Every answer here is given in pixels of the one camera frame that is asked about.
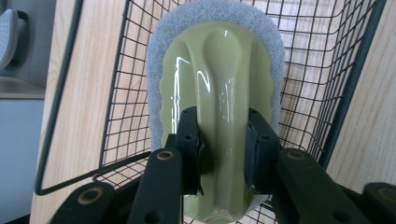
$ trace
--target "gray sponge pad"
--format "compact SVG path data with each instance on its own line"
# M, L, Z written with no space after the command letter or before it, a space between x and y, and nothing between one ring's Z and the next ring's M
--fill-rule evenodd
M244 26L253 32L267 48L272 60L271 76L274 80L274 93L271 98L273 109L271 127L276 133L278 132L285 51L276 26L262 11L244 3L232 0L198 0L177 7L164 16L158 22L148 44L146 69L151 147L153 149L162 147L160 81L163 75L163 56L179 34L193 25L206 21L229 21Z

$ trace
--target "black plastic bracket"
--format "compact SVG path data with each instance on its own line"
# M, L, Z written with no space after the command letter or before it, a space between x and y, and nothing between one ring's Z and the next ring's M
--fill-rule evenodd
M396 223L396 186L387 183L370 183L363 194L340 188L372 223Z
M150 154L127 223L182 222L181 163L181 153L173 148Z
M93 182L73 191L57 210L50 223L111 223L108 210L115 190L107 183Z
M276 171L285 188L283 193L290 196L299 218L282 217L287 215L284 208L279 207L283 202L274 202L277 217L284 223L370 223L307 152L283 148ZM276 195L274 200L282 198L287 197Z
M168 137L168 146L172 146L170 138L172 139L172 136ZM196 106L180 113L177 135L173 141L183 158L183 194L196 195L199 192L204 195L199 164L205 146L198 127Z
M267 121L257 110L249 109L245 181L254 193L272 193L276 180L276 158L281 148L279 138Z

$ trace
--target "glossy green plastic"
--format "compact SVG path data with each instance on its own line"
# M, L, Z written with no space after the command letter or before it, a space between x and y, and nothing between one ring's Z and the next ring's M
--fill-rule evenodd
M205 151L204 196L186 196L186 215L208 223L241 218L253 194L244 178L248 109L270 122L274 83L270 57L260 39L226 22L201 23L180 34L163 58L163 145L176 133L182 110L197 106Z

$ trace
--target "screw hole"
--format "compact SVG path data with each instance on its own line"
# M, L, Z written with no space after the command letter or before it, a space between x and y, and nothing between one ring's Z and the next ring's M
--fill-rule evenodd
M304 154L297 151L290 151L288 152L287 156L296 161L300 161L304 159Z
M146 223L158 223L162 219L161 213L158 211L152 211L145 215Z
M349 214L338 210L333 211L332 216L335 220L341 223L350 223L352 221L352 218Z
M173 153L170 151L163 151L157 154L157 158L162 161L167 161L173 157Z
M87 189L78 196L78 202L80 204L94 203L102 198L103 193L102 188L95 187Z

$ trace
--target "wire basket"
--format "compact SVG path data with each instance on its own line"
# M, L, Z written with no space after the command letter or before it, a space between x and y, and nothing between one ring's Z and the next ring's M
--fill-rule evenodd
M115 188L142 175L147 159L137 161L134 156L151 151L147 46L161 17L186 2L126 1L99 167L46 193L93 175ZM326 168L385 0L241 2L259 8L274 21L286 48L279 129L282 146L308 151ZM45 162L39 175L44 174ZM275 223L271 208L269 198L237 223ZM187 217L184 222L199 223Z

